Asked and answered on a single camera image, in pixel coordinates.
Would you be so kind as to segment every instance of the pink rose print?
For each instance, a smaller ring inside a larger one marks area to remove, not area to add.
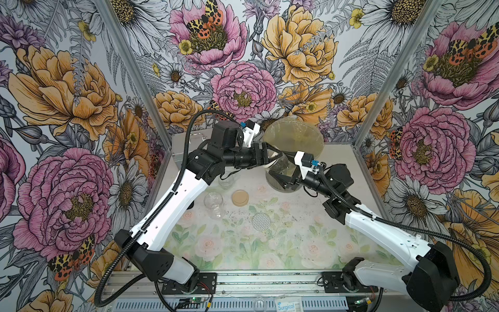
[[[19,187],[22,219],[15,225],[14,246],[50,260],[74,252],[91,235],[100,243],[111,227],[106,215],[113,182],[107,164],[83,148],[34,165]]]
[[[418,180],[437,195],[459,185],[476,155],[468,123],[450,107],[418,108],[402,128],[400,150],[402,160],[395,161],[399,177]]]
[[[222,253],[224,244],[219,237],[201,236],[194,247],[196,256],[203,258],[204,261],[213,261],[215,257]]]
[[[234,114],[238,122],[272,110],[277,99],[272,75],[248,62],[229,64],[211,84],[213,101],[221,110]]]
[[[21,154],[9,141],[0,138],[0,222],[7,216],[15,198],[15,185],[26,172]]]

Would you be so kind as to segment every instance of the white daisy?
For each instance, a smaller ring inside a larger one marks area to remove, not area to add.
[[[284,116],[284,113],[284,107],[276,109],[272,114],[264,110],[260,114],[256,114],[254,117],[250,118],[250,120],[259,124],[262,131],[265,131],[270,125],[274,123],[274,121],[282,118]]]
[[[76,0],[83,20],[90,25],[90,32],[102,35],[106,50],[112,46],[111,37],[95,6],[101,0]],[[168,30],[167,2],[162,0],[111,0],[116,16],[125,31],[132,50],[143,56],[160,51],[158,41],[165,41]]]
[[[368,26],[361,41],[369,41],[368,49],[379,46],[388,55],[397,54],[416,22],[426,0],[368,0],[362,8],[360,22]]]
[[[169,85],[171,88],[179,87],[182,83],[185,83],[184,69],[182,64],[173,63],[165,65],[161,69],[161,81]]]
[[[195,7],[201,8],[202,1],[201,0],[170,0],[170,6],[172,9],[181,8],[182,5],[186,8],[186,10],[190,11],[192,9],[192,5]]]
[[[477,24],[475,29],[490,26],[499,21],[499,1],[497,0],[458,0],[455,4],[460,11],[456,21],[466,21],[466,28]]]
[[[146,176],[139,171],[139,163],[132,158],[125,172],[123,165],[118,166],[118,184],[109,189],[109,211],[112,219],[111,232],[131,229],[142,218],[142,202],[146,197]]]
[[[376,140],[371,133],[367,133],[366,137],[362,140],[360,144],[360,153],[365,156],[369,155],[374,151],[374,146],[376,145]]]
[[[43,0],[5,0],[5,4],[18,17],[34,22],[47,21],[50,18],[49,12],[52,11],[48,2]]]
[[[394,222],[448,235],[449,232],[436,217],[444,215],[447,208],[440,202],[428,199],[429,194],[428,186],[411,180],[409,176],[405,180],[393,178],[385,202],[391,207],[390,214]],[[431,242],[428,235],[421,236]]]
[[[336,88],[331,94],[331,102],[334,106],[341,106],[346,104],[353,97],[353,92],[347,87]]]
[[[410,70],[406,68],[402,76],[400,76],[399,80],[397,80],[397,83],[395,83],[395,86],[393,87],[393,93],[402,94],[402,92],[404,92],[404,90],[409,86],[412,78],[414,78],[414,75]]]

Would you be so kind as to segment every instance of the floral tablecloth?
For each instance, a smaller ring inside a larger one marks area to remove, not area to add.
[[[217,180],[206,190],[223,195],[227,214],[210,219],[202,193],[171,232],[166,250],[201,270],[339,269],[355,256],[399,264],[372,240],[330,218],[323,196],[313,198],[302,189],[278,192],[266,182],[263,168],[242,171],[235,179],[228,191]],[[232,204],[239,189],[249,193],[244,207]]]

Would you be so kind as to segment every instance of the glass jar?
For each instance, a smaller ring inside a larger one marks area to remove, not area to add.
[[[224,190],[230,189],[232,186],[234,186],[234,175],[227,176],[223,180],[220,178],[221,176],[218,177],[219,185],[221,188]]]
[[[224,198],[219,192],[210,192],[204,200],[208,216],[214,220],[219,220],[225,216]]]

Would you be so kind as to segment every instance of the yellow peony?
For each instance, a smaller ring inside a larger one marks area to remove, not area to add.
[[[308,86],[299,83],[293,87],[284,88],[278,98],[287,106],[293,105],[288,116],[295,115],[298,120],[317,125],[319,118],[324,120],[327,117],[327,106],[332,92],[330,88],[309,90]]]
[[[153,101],[167,128],[174,125],[186,131],[192,116],[203,110],[203,107],[196,101],[191,100],[188,95],[174,91],[160,92],[156,94]],[[150,117],[147,121],[151,127],[154,127]],[[196,119],[194,124],[200,125],[204,121],[205,117],[202,115]]]
[[[261,43],[272,54],[268,59],[282,60],[284,82],[314,86],[331,72],[338,42],[333,34],[324,39],[324,32],[324,22],[313,19],[302,6],[296,9],[292,5],[287,21],[276,15],[268,22]],[[314,44],[304,47],[306,43]]]
[[[346,103],[348,109],[344,109],[338,113],[338,126],[353,128],[356,125],[362,124],[374,104],[377,95],[378,93],[372,93],[369,96],[361,95],[348,101]],[[371,133],[377,140],[381,140],[386,136],[388,130],[392,127],[392,111],[393,100],[388,99],[371,127]]]
[[[53,135],[66,130],[69,123],[78,124],[96,141],[106,127],[118,121],[116,94],[111,89],[97,64],[86,62],[86,74],[76,105],[73,64],[68,51],[59,51],[57,56],[49,49],[37,50],[32,45],[28,51],[17,50],[19,60],[30,69],[31,76],[10,74],[8,89],[19,103],[19,109],[27,116],[29,125],[57,125]]]

